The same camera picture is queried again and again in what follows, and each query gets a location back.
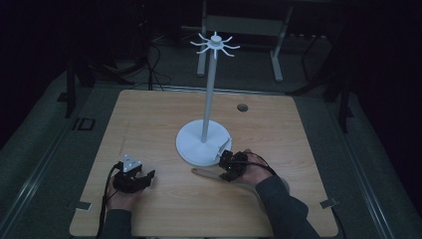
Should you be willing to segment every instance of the white pole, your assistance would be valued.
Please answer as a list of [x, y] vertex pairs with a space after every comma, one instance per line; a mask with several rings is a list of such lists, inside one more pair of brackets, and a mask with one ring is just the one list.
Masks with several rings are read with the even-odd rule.
[[218, 53], [214, 54], [214, 51], [210, 51], [210, 62], [208, 65], [208, 82], [207, 82], [207, 96], [205, 100], [205, 112], [204, 112], [204, 121], [202, 125], [202, 137], [201, 142], [207, 141], [208, 125], [210, 121], [211, 108], [212, 108], [212, 97], [214, 95], [214, 82], [215, 82], [215, 72], [217, 69], [217, 56]]

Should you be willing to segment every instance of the white mug tree stand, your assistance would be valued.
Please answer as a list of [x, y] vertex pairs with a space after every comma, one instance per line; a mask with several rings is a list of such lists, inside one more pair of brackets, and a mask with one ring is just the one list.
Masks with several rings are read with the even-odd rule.
[[187, 123], [177, 134], [176, 147], [180, 156], [187, 162], [197, 166], [210, 166], [219, 162], [219, 157], [224, 149], [231, 150], [232, 147], [232, 138], [229, 131], [219, 123], [210, 120], [218, 51], [221, 50], [227, 56], [234, 57], [234, 55], [227, 53], [224, 48], [238, 49], [240, 47], [224, 45], [232, 37], [223, 41], [216, 32], [211, 39], [206, 39], [201, 34], [199, 34], [199, 37], [203, 40], [203, 43], [191, 42], [191, 44], [206, 46], [206, 48], [197, 52], [197, 54], [205, 54], [206, 51], [210, 50], [204, 119]]

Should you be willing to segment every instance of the white round base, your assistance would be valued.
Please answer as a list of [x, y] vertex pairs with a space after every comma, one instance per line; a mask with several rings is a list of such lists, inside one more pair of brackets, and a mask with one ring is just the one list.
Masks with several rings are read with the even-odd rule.
[[[203, 119], [187, 123], [177, 134], [176, 147], [180, 156], [187, 162], [197, 166], [210, 166], [217, 164], [216, 158], [220, 147], [230, 138], [230, 133], [219, 123], [210, 120], [205, 142], [202, 138]], [[230, 140], [224, 149], [231, 150]]]

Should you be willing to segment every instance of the small hole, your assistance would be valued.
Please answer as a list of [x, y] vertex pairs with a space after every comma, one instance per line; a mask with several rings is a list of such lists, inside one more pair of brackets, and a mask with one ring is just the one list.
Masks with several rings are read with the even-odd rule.
[[239, 112], [246, 112], [248, 110], [248, 106], [245, 104], [238, 104], [237, 109]]

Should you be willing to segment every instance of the wooden table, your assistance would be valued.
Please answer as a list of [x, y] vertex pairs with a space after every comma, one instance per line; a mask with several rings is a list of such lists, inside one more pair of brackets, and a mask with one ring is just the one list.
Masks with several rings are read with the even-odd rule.
[[[267, 237], [272, 230], [255, 195], [227, 182], [191, 173], [195, 167], [177, 152], [175, 138], [188, 122], [203, 118], [204, 93], [122, 91], [105, 131], [77, 210], [73, 235], [97, 234], [107, 175], [125, 154], [140, 159], [143, 172], [155, 169], [132, 217], [133, 236]], [[240, 112], [238, 104], [249, 110]], [[317, 166], [295, 102], [290, 97], [215, 94], [211, 120], [233, 138], [232, 151], [251, 148], [290, 185], [309, 208], [320, 236], [337, 234]], [[218, 166], [206, 167], [223, 172]]]

